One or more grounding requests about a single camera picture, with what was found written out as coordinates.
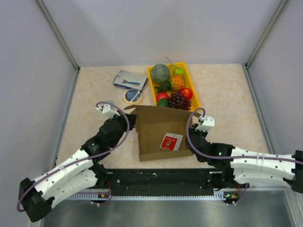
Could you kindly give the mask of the red white packet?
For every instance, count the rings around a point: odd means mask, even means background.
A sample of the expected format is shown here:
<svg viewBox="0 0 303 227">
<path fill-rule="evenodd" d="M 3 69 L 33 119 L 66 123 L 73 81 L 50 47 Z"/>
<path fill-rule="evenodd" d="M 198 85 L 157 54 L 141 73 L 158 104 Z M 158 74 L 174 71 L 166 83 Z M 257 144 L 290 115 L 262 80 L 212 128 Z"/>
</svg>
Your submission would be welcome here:
<svg viewBox="0 0 303 227">
<path fill-rule="evenodd" d="M 166 133 L 161 142 L 160 148 L 167 149 L 170 151 L 177 151 L 179 150 L 182 140 L 183 135 Z"/>
</svg>

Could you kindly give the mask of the brown cardboard box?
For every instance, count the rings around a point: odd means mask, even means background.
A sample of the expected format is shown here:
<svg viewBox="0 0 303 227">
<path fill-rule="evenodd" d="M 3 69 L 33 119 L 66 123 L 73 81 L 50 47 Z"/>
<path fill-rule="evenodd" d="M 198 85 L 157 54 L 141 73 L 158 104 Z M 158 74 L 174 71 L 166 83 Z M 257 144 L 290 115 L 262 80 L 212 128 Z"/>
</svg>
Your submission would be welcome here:
<svg viewBox="0 0 303 227">
<path fill-rule="evenodd" d="M 190 111 L 150 105 L 129 105 L 125 110 L 137 115 L 135 129 L 141 162 L 193 155 L 185 144 L 187 121 L 192 123 Z M 160 148 L 166 133 L 183 135 L 179 150 Z"/>
</svg>

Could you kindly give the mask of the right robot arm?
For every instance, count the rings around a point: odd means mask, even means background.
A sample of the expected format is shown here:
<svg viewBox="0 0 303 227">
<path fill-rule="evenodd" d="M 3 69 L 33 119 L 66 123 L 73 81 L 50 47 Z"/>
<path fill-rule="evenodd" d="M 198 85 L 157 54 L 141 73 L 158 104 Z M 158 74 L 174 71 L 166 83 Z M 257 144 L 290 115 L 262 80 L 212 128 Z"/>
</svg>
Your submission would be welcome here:
<svg viewBox="0 0 303 227">
<path fill-rule="evenodd" d="M 198 124 L 186 127 L 186 146 L 198 162 L 225 169 L 221 182 L 226 187 L 236 183 L 265 183 L 303 192 L 303 152 L 274 155 L 241 149 L 231 144 L 211 143 L 207 131 Z"/>
</svg>

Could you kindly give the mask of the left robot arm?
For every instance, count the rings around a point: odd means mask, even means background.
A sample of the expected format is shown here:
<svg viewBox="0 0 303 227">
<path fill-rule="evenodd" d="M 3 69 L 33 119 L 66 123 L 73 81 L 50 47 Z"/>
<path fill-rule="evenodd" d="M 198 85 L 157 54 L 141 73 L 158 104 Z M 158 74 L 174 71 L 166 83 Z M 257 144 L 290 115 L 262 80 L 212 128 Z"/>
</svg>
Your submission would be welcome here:
<svg viewBox="0 0 303 227">
<path fill-rule="evenodd" d="M 136 118 L 135 114 L 116 114 L 63 163 L 34 180 L 21 181 L 17 210 L 36 222 L 73 194 L 105 186 L 107 172 L 99 161 L 122 145 L 135 127 Z"/>
</svg>

